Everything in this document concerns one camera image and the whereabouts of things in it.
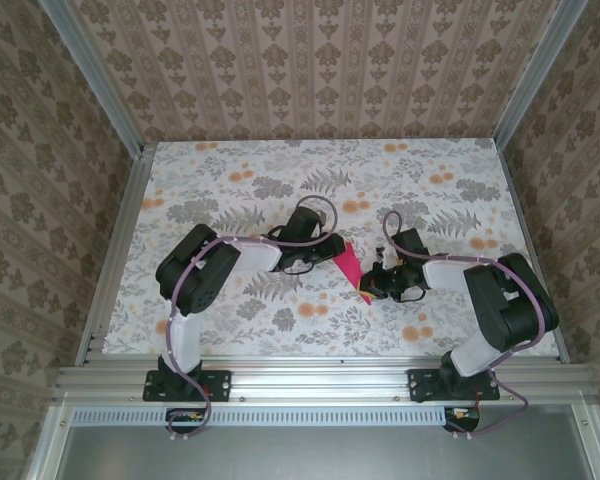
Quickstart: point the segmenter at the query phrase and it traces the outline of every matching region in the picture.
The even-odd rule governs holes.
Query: vented metal strip
[[[77,407],[72,427],[164,426],[166,407]],[[174,425],[192,423],[174,422]],[[443,407],[285,408],[216,407],[211,426],[415,426],[444,425]]]

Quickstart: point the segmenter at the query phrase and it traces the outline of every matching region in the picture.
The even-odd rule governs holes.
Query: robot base
[[[497,385],[491,384],[489,374],[484,371],[471,377],[463,377],[451,361],[451,352],[442,356],[438,369],[407,370],[409,396],[414,402],[447,400],[499,400]]]
[[[187,372],[209,395],[212,402],[228,402],[231,394],[229,370],[202,370],[202,362]],[[191,384],[172,371],[160,357],[158,370],[147,373],[142,399],[145,402],[202,402]]]

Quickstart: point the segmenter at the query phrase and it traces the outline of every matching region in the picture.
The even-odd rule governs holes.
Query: floral tablecloth
[[[163,350],[167,312],[154,273],[194,225],[264,233],[316,193],[338,207],[337,231],[363,271],[385,245],[380,220],[390,209],[432,253],[526,254],[490,139],[161,143],[103,351]],[[329,215],[317,201],[307,206]],[[465,294],[369,306],[333,262],[302,276],[234,273],[205,314],[209,355],[441,355],[478,328]],[[553,335],[532,353],[556,355]]]

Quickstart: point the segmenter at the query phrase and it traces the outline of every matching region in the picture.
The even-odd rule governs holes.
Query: wall
[[[600,0],[589,1],[505,156],[576,361],[600,398]]]
[[[73,363],[130,159],[37,2],[0,1],[0,479]]]
[[[146,142],[491,136],[557,0],[70,0]]]

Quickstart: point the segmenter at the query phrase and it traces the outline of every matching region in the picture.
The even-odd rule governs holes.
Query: cable
[[[320,238],[317,238],[315,240],[309,240],[306,242],[280,242],[277,240],[271,240],[271,239],[264,238],[264,237],[257,237],[257,238],[236,237],[236,236],[216,237],[214,240],[212,240],[207,245],[205,245],[202,248],[202,250],[200,250],[200,252],[191,259],[191,262],[189,263],[189,265],[187,265],[187,268],[185,268],[184,271],[182,272],[182,275],[180,275],[180,278],[176,282],[176,286],[173,289],[173,294],[171,295],[171,313],[169,314],[169,320],[167,322],[167,331],[166,331],[167,355],[169,356],[169,360],[171,361],[173,370],[178,375],[180,375],[185,381],[187,381],[189,384],[191,384],[191,386],[196,389],[196,391],[200,394],[200,396],[204,400],[205,416],[202,419],[202,422],[200,423],[200,425],[198,425],[198,427],[195,430],[193,430],[190,434],[176,433],[172,427],[173,418],[174,418],[172,416],[170,418],[168,426],[167,426],[167,429],[169,430],[169,433],[171,434],[171,439],[175,439],[175,438],[179,437],[179,438],[183,438],[186,440],[190,436],[197,435],[203,430],[203,428],[207,425],[207,423],[209,423],[209,420],[211,419],[211,400],[209,400],[209,396],[202,389],[202,387],[198,384],[198,382],[196,382],[193,378],[191,378],[189,375],[187,375],[185,372],[182,371],[182,369],[180,368],[180,365],[178,365],[178,361],[176,360],[175,356],[173,355],[173,348],[172,348],[172,342],[171,342],[171,325],[173,324],[174,318],[178,314],[178,295],[180,294],[180,289],[182,288],[182,285],[184,284],[184,282],[187,279],[187,277],[189,276],[189,274],[196,267],[198,262],[200,262],[200,260],[202,260],[205,257],[205,255],[207,253],[209,253],[210,250],[212,250],[216,245],[218,245],[219,243],[222,243],[222,242],[266,243],[266,244],[273,245],[276,247],[310,247],[312,245],[317,245],[318,243],[324,242],[336,230],[336,226],[338,224],[338,209],[336,208],[336,206],[333,204],[333,202],[331,200],[329,200],[328,198],[323,197],[321,195],[307,195],[305,197],[302,197],[300,200],[298,200],[298,203],[296,204],[295,208],[298,208],[302,203],[304,203],[305,201],[312,199],[312,198],[317,199],[317,200],[322,200],[323,202],[327,203],[331,207],[331,210],[333,211],[333,225],[331,226],[331,229],[327,232],[326,235],[324,235]]]
[[[509,350],[507,353],[505,353],[504,355],[502,355],[501,357],[496,359],[494,362],[492,362],[491,365],[489,365],[488,370],[487,370],[489,373],[489,376],[491,377],[491,380],[493,380],[500,388],[502,388],[506,392],[509,392],[511,395],[514,395],[515,397],[522,400],[523,406],[516,412],[512,413],[508,417],[501,420],[500,422],[497,422],[489,427],[478,430],[477,432],[472,432],[472,433],[467,432],[466,430],[464,430],[462,427],[456,425],[455,423],[447,422],[452,427],[458,429],[460,431],[460,433],[464,434],[467,438],[471,438],[472,436],[482,435],[484,433],[491,432],[491,431],[495,430],[496,428],[499,428],[502,425],[510,422],[511,420],[513,420],[515,417],[520,415],[522,412],[524,412],[529,407],[529,401],[523,395],[519,394],[512,388],[507,387],[500,380],[498,380],[493,372],[493,369],[497,365],[501,364],[506,359],[511,357],[513,355],[513,353],[520,352],[522,350],[531,348],[534,345],[537,345],[540,340],[542,340],[542,337],[544,336],[545,331],[546,331],[546,325],[545,325],[545,321],[544,321],[544,315],[542,314],[542,308],[540,307],[538,300],[536,299],[536,297],[533,294],[533,292],[531,291],[531,289],[527,286],[527,284],[524,283],[524,281],[518,275],[516,275],[515,272],[513,272],[511,269],[507,268],[506,266],[502,265],[501,263],[497,262],[496,260],[493,260],[491,258],[484,258],[484,257],[468,257],[468,256],[447,255],[447,254],[422,255],[419,253],[409,252],[408,250],[401,248],[400,246],[398,246],[396,244],[396,242],[393,241],[393,239],[391,238],[391,235],[389,235],[387,226],[388,226],[389,217],[391,215],[395,215],[396,217],[398,217],[398,232],[400,232],[400,229],[402,228],[402,215],[400,215],[400,212],[397,212],[396,210],[391,210],[391,211],[387,212],[387,214],[384,216],[384,218],[382,219],[382,231],[384,232],[384,236],[386,237],[387,241],[389,242],[389,245],[391,245],[393,248],[395,248],[396,251],[403,253],[405,255],[408,255],[410,257],[420,258],[422,260],[445,259],[445,260],[455,260],[455,261],[460,261],[460,262],[482,263],[482,264],[493,265],[494,267],[496,267],[497,269],[501,270],[506,275],[508,275],[509,278],[511,278],[514,282],[516,282],[518,284],[518,286],[522,289],[522,291],[529,298],[531,305],[533,305],[533,309],[535,310],[536,315],[538,317],[538,334],[536,335],[536,337],[528,343],[522,344],[518,347],[514,347],[511,350]]]

